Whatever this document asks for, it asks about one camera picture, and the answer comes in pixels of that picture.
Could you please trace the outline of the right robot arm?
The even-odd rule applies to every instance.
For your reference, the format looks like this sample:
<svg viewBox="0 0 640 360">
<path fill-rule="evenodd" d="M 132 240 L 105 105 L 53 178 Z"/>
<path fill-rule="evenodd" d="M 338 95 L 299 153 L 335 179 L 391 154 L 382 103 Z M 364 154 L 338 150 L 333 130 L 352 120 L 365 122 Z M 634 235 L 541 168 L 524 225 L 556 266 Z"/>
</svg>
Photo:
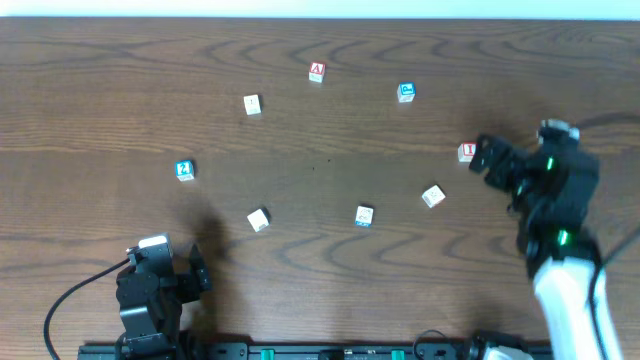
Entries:
<svg viewBox="0 0 640 360">
<path fill-rule="evenodd" d="M 567 135 L 534 152 L 488 134 L 477 138 L 469 168 L 510 195 L 519 215 L 516 243 L 546 320 L 557 359 L 622 356 L 606 294 L 604 259 L 585 228 L 599 162 Z"/>
</svg>

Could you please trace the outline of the red letter I block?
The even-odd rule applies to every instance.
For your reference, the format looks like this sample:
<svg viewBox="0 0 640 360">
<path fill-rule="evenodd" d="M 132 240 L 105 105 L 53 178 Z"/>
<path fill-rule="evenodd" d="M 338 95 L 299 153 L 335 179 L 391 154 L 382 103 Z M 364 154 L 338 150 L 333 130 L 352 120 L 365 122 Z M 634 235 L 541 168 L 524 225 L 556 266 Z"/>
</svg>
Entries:
<svg viewBox="0 0 640 360">
<path fill-rule="evenodd" d="M 475 155 L 476 144 L 474 142 L 464 142 L 457 150 L 458 161 L 469 163 Z"/>
</svg>

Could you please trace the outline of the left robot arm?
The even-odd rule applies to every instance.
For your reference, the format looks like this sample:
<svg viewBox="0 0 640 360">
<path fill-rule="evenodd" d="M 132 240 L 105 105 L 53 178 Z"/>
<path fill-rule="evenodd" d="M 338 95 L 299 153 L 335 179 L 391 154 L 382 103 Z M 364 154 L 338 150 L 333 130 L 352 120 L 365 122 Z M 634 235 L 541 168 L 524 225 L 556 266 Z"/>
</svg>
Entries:
<svg viewBox="0 0 640 360">
<path fill-rule="evenodd" d="M 176 273 L 167 242 L 127 250 L 129 265 L 116 279 L 116 298 L 125 331 L 116 341 L 116 359 L 205 359 L 204 345 L 182 330 L 183 306 L 212 289 L 207 265 L 191 248 L 189 271 Z"/>
</svg>

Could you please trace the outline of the red letter A block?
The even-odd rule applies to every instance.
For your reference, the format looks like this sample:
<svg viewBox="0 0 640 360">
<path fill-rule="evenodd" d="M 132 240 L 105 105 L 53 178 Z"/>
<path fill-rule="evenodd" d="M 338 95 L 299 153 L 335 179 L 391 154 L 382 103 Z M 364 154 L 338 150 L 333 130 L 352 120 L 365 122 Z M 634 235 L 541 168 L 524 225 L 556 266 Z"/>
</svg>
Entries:
<svg viewBox="0 0 640 360">
<path fill-rule="evenodd" d="M 324 63 L 312 62 L 309 68 L 308 78 L 312 82 L 322 83 L 326 73 Z"/>
</svg>

